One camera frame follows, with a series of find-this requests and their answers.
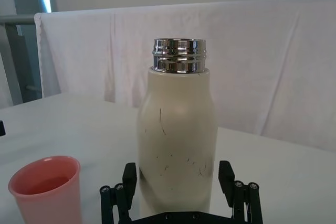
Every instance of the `water bottle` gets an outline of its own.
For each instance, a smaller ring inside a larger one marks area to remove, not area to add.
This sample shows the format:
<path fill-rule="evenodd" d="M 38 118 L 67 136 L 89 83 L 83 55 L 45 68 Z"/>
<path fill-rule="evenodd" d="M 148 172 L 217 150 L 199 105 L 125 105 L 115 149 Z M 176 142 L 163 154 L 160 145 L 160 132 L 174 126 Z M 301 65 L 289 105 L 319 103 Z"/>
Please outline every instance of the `water bottle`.
<path fill-rule="evenodd" d="M 156 39 L 138 114 L 141 216 L 208 212 L 217 122 L 205 41 Z"/>

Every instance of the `table surface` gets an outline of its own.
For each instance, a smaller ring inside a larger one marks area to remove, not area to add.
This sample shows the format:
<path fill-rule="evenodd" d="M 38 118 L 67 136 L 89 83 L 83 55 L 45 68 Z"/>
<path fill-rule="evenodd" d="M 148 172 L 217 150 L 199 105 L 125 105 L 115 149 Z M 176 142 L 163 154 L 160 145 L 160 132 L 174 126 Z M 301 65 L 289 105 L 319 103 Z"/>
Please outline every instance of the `table surface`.
<path fill-rule="evenodd" d="M 0 223 L 23 220 L 7 190 L 11 176 L 39 158 L 70 155 L 81 163 L 84 223 L 100 223 L 99 188 L 121 182 L 124 165 L 137 161 L 137 109 L 60 94 L 0 110 Z M 260 185 L 264 223 L 336 223 L 336 154 L 219 128 L 215 167 L 229 160 L 236 179 Z M 230 216 L 213 181 L 211 213 Z M 139 189 L 130 211 L 139 217 Z"/>

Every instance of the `wrinkled fabric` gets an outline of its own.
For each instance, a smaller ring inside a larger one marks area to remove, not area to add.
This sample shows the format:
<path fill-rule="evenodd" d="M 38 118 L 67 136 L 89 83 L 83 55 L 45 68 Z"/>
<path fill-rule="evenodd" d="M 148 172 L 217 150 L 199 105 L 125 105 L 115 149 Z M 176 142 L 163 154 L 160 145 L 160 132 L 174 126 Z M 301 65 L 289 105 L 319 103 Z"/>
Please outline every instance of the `wrinkled fabric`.
<path fill-rule="evenodd" d="M 335 8 L 250 1 L 37 14 L 43 95 L 138 107 L 154 39 L 202 38 L 219 126 L 336 151 Z"/>

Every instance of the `screw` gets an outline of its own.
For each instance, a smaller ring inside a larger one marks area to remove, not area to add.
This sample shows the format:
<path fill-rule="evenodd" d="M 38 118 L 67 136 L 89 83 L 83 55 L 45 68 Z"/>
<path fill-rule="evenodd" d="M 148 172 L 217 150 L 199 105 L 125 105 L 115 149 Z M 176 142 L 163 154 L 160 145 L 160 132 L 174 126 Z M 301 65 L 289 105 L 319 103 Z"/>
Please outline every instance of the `screw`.
<path fill-rule="evenodd" d="M 193 219 L 194 219 L 194 220 L 197 220 L 197 219 L 199 218 L 199 216 L 200 216 L 200 215 L 199 215 L 198 213 L 194 213 L 194 214 L 193 214 Z"/>
<path fill-rule="evenodd" d="M 235 185 L 236 185 L 236 187 L 242 187 L 242 186 L 243 186 L 243 183 L 242 183 L 242 182 L 239 182 L 239 181 L 237 181 L 237 182 L 235 183 Z"/>
<path fill-rule="evenodd" d="M 172 218 L 172 215 L 171 214 L 166 214 L 165 217 L 164 217 L 166 220 L 169 220 Z"/>
<path fill-rule="evenodd" d="M 258 185 L 257 185 L 257 184 L 254 184 L 254 183 L 252 183 L 252 184 L 250 184 L 250 188 L 252 188 L 252 189 L 258 189 Z"/>
<path fill-rule="evenodd" d="M 116 190 L 121 190 L 121 189 L 123 189 L 124 187 L 123 187 L 123 185 L 117 185 L 115 188 L 116 188 Z"/>
<path fill-rule="evenodd" d="M 104 187 L 102 187 L 102 188 L 100 189 L 100 191 L 101 191 L 102 193 L 106 193 L 108 190 L 110 190 L 110 188 L 109 188 L 108 186 L 104 186 Z"/>

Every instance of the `plastic cup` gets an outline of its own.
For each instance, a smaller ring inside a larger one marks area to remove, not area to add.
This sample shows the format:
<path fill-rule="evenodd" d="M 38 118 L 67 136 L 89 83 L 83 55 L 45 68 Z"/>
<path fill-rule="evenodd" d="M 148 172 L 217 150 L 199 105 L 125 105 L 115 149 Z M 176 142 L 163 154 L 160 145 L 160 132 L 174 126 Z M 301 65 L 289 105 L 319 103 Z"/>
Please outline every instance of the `plastic cup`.
<path fill-rule="evenodd" d="M 26 165 L 8 189 L 26 224 L 81 224 L 79 162 L 53 156 Z"/>

